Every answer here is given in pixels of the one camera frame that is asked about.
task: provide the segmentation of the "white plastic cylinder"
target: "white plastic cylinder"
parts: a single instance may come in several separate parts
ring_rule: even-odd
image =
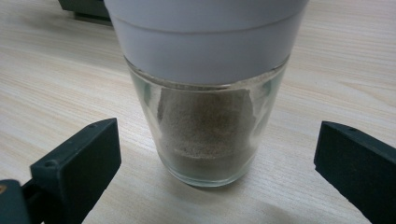
[[[126,59],[152,76],[229,84],[289,55],[308,0],[105,0]]]

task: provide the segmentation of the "light wood surface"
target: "light wood surface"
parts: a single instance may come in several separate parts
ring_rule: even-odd
[[[322,120],[396,147],[396,2],[311,0],[251,170],[197,189],[161,164],[111,27],[56,0],[1,0],[0,179],[25,183],[30,164],[108,118],[122,165],[85,223],[368,223],[313,159]]]

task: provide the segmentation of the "black object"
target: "black object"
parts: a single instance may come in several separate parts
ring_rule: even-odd
[[[103,0],[59,0],[63,10],[76,13],[79,19],[90,21],[110,21],[108,11]]]
[[[323,121],[316,170],[372,223],[396,223],[396,149],[357,129]]]
[[[0,181],[0,223],[81,223],[120,163],[117,120],[90,124],[31,165],[22,188]]]

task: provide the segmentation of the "glass jar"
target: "glass jar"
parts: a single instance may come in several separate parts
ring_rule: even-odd
[[[287,60],[262,75],[226,85],[190,85],[131,76],[164,166],[199,187],[229,184],[252,163]]]

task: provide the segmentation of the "table surface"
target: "table surface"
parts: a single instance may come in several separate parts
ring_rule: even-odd
[[[396,147],[396,2],[311,0],[249,173],[197,189],[162,165],[112,27],[0,1],[0,179],[117,118],[122,165],[85,223],[368,223],[315,171],[320,123]]]

